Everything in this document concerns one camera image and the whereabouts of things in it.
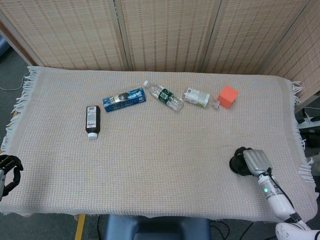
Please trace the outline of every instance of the plastic bottle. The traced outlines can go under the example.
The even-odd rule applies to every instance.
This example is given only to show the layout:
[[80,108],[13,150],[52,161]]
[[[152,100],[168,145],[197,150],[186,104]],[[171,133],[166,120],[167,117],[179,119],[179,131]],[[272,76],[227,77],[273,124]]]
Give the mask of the plastic bottle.
[[164,87],[156,84],[152,84],[149,81],[145,81],[143,84],[149,92],[159,99],[164,104],[168,105],[175,111],[179,111],[184,106],[184,101],[174,95],[171,91],[165,89]]
[[96,139],[100,132],[100,108],[99,106],[87,106],[85,118],[85,130],[89,139]]

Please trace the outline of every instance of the floor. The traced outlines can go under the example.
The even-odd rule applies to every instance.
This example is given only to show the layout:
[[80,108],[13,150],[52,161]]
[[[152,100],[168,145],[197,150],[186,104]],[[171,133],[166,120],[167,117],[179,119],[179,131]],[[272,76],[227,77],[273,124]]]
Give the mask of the floor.
[[[27,64],[12,49],[0,57],[0,87],[6,89],[17,88],[21,84],[23,75],[27,72]],[[22,90],[3,91],[0,90],[0,142],[6,134],[6,125],[12,117],[11,111],[20,97]],[[312,103],[312,107],[320,107],[320,100]],[[320,114],[320,111],[308,110],[310,116]],[[306,148],[306,155],[317,154],[320,148]],[[108,220],[107,215],[100,218],[99,229],[103,234]],[[83,240],[97,240],[97,222],[98,216],[87,216],[83,228]],[[229,225],[230,235],[228,240],[238,240],[250,222],[244,220],[226,219],[223,222]],[[320,217],[318,215],[308,222],[312,229],[320,229]],[[0,215],[1,240],[72,240],[75,238],[77,221],[74,217],[66,214],[34,214],[31,217],[24,218],[16,214],[7,216]],[[219,223],[214,223],[219,227],[224,235],[227,229]],[[256,222],[248,230],[243,240],[264,240],[275,235],[275,224]],[[212,228],[212,239],[222,240],[219,232]]]

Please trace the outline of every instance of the toothpaste box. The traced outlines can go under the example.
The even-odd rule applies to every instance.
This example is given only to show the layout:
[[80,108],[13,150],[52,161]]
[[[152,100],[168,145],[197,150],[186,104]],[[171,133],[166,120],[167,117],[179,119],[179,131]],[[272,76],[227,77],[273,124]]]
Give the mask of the toothpaste box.
[[146,95],[144,90],[142,88],[138,88],[119,95],[106,97],[102,100],[102,103],[107,112],[112,112],[114,110],[143,103],[145,101]]

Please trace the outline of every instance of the beige woven tablecloth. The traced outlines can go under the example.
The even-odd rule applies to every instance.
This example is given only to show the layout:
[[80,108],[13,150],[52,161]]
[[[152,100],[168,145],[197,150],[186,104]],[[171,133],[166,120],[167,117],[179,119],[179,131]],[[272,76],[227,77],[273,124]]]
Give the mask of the beige woven tablecloth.
[[[72,71],[30,67],[7,129],[4,153],[24,166],[3,213],[194,216],[277,221],[253,176],[229,160],[241,147],[262,149],[307,221],[317,212],[315,184],[294,118],[293,85],[276,76],[172,72]],[[145,80],[182,95],[228,85],[230,109],[185,103],[175,112],[148,90],[146,102],[106,113],[102,99]],[[101,131],[89,140],[86,106],[101,106]]]

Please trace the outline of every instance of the black cable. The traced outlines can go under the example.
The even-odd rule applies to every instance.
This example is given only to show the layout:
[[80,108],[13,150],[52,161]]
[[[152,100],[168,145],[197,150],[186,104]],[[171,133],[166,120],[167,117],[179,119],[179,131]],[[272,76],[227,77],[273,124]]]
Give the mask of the black cable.
[[97,232],[98,232],[99,240],[101,240],[101,234],[100,234],[100,230],[99,230],[100,217],[101,217],[101,215],[99,215],[99,217],[98,217],[98,222],[97,222],[97,224],[96,224],[96,230],[97,230]]
[[282,190],[282,188],[278,185],[278,183],[272,177],[272,175],[271,175],[271,167],[268,168],[267,172],[268,172],[269,177],[272,180],[272,182],[278,187],[278,189],[280,189],[283,192],[283,194],[285,195],[286,199],[288,199],[288,201],[291,204],[291,206],[293,207],[293,209],[295,209],[295,207],[294,207],[292,201],[290,200],[290,198],[288,197],[288,195],[285,193],[285,191]]
[[229,237],[229,234],[230,234],[230,228],[229,228],[228,224],[224,223],[223,221],[215,221],[215,222],[221,223],[228,228],[228,233],[226,234],[226,237],[224,238],[224,239],[227,239],[227,237]]
[[270,239],[276,239],[276,238],[277,238],[277,236],[272,236],[272,237],[268,237],[268,238],[266,238],[264,240],[270,240]]
[[213,227],[213,228],[217,229],[217,230],[219,231],[219,233],[220,233],[220,235],[221,235],[222,239],[223,239],[223,240],[226,240],[226,239],[225,239],[225,237],[224,237],[224,235],[222,234],[222,231],[221,231],[217,226],[210,225],[210,227]]
[[242,235],[241,235],[241,237],[239,238],[239,240],[241,240],[243,237],[244,237],[244,235],[246,234],[246,232],[249,230],[249,228],[251,228],[251,226],[254,224],[254,222],[252,222],[247,228],[246,228],[246,230],[242,233]]

